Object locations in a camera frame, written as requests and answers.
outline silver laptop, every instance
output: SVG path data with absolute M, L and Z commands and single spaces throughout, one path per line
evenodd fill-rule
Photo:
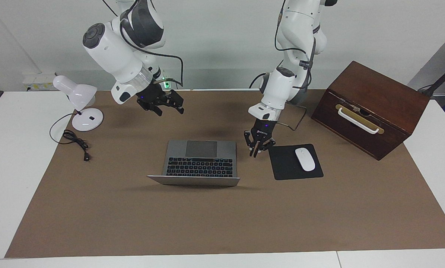
M 236 143 L 170 140 L 163 175 L 148 175 L 164 185 L 236 186 Z

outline brown wooden box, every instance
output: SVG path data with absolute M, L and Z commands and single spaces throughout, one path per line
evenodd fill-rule
M 352 61 L 328 87 L 312 119 L 381 160 L 411 136 L 428 101 Z

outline desk lamp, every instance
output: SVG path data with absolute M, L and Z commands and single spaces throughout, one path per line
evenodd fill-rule
M 98 127 L 103 121 L 103 113 L 96 108 L 84 109 L 95 103 L 96 87 L 77 84 L 68 77 L 59 75 L 54 78 L 54 87 L 65 93 L 77 114 L 73 117 L 74 129 L 85 132 Z

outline computer mouse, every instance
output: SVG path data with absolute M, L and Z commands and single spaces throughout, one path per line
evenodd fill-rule
M 295 154 L 297 155 L 303 170 L 312 171 L 315 169 L 315 161 L 307 148 L 295 149 Z

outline laptop touchpad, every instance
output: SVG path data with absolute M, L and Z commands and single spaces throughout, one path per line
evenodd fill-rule
M 217 142 L 188 141 L 186 156 L 215 158 L 217 156 Z

